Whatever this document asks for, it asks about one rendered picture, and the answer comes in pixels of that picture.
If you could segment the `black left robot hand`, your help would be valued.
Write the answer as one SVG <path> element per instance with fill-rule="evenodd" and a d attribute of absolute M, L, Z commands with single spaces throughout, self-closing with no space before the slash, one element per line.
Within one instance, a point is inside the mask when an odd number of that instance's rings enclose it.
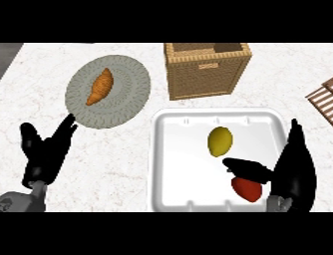
<path fill-rule="evenodd" d="M 40 138 L 37 130 L 29 123 L 19 125 L 20 148 L 28 158 L 22 177 L 22 185 L 26 188 L 31 187 L 35 181 L 51 184 L 56 179 L 77 129 L 74 121 L 74 115 L 68 114 L 53 135 L 46 139 Z"/>

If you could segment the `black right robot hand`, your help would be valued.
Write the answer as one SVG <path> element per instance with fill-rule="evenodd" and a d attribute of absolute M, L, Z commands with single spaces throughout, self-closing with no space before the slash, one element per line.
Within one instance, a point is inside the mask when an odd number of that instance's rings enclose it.
<path fill-rule="evenodd" d="M 232 157 L 224 158 L 221 163 L 226 166 L 226 171 L 232 172 L 235 177 L 260 184 L 270 182 L 269 195 L 292 199 L 288 213 L 310 211 L 316 192 L 316 173 L 297 119 L 291 120 L 287 144 L 273 169 L 267 169 L 255 161 Z"/>

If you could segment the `yellow lemon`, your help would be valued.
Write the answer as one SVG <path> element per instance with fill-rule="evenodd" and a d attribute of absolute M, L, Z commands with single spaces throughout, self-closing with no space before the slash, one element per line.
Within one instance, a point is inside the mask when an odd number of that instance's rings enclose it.
<path fill-rule="evenodd" d="M 232 146 L 232 134 L 226 127 L 216 127 L 207 137 L 207 148 L 210 155 L 219 157 L 224 155 Z"/>

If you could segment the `white plastic tray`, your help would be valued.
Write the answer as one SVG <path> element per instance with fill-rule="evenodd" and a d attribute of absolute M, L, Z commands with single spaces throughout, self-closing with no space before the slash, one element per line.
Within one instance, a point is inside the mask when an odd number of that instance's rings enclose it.
<path fill-rule="evenodd" d="M 148 210 L 153 212 L 263 212 L 266 199 L 244 200 L 232 174 L 208 153 L 207 137 L 227 128 L 227 157 L 275 165 L 285 145 L 282 119 L 270 108 L 162 109 L 152 119 Z"/>

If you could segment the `red fruit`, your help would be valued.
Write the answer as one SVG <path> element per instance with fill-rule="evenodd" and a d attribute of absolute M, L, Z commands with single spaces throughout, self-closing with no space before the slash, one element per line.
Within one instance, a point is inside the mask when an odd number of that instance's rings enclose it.
<path fill-rule="evenodd" d="M 236 195 L 248 202 L 255 202 L 261 195 L 261 185 L 244 178 L 235 177 L 230 186 Z"/>

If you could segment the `orange croissant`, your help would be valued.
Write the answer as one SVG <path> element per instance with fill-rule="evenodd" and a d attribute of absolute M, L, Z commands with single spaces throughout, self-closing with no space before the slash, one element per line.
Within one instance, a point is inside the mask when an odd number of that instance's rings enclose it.
<path fill-rule="evenodd" d="M 91 85 L 90 95 L 87 97 L 85 105 L 90 106 L 97 103 L 109 94 L 114 85 L 114 77 L 109 69 L 103 69 L 96 77 Z"/>

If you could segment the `grey round plate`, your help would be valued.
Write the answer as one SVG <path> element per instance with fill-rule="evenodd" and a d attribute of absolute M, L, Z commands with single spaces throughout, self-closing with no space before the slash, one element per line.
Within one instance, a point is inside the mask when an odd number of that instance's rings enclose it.
<path fill-rule="evenodd" d="M 87 98 L 94 79 L 109 70 L 114 85 L 108 95 L 90 106 Z M 65 106 L 87 128 L 114 128 L 140 112 L 150 94 L 150 77 L 143 64 L 128 56 L 106 55 L 88 62 L 74 74 L 65 93 Z"/>

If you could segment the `brown wicker basket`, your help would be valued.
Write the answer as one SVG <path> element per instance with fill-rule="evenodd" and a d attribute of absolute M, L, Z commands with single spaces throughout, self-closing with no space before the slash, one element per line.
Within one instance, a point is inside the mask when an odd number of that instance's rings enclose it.
<path fill-rule="evenodd" d="M 227 95 L 251 58 L 245 43 L 164 43 L 171 101 Z"/>

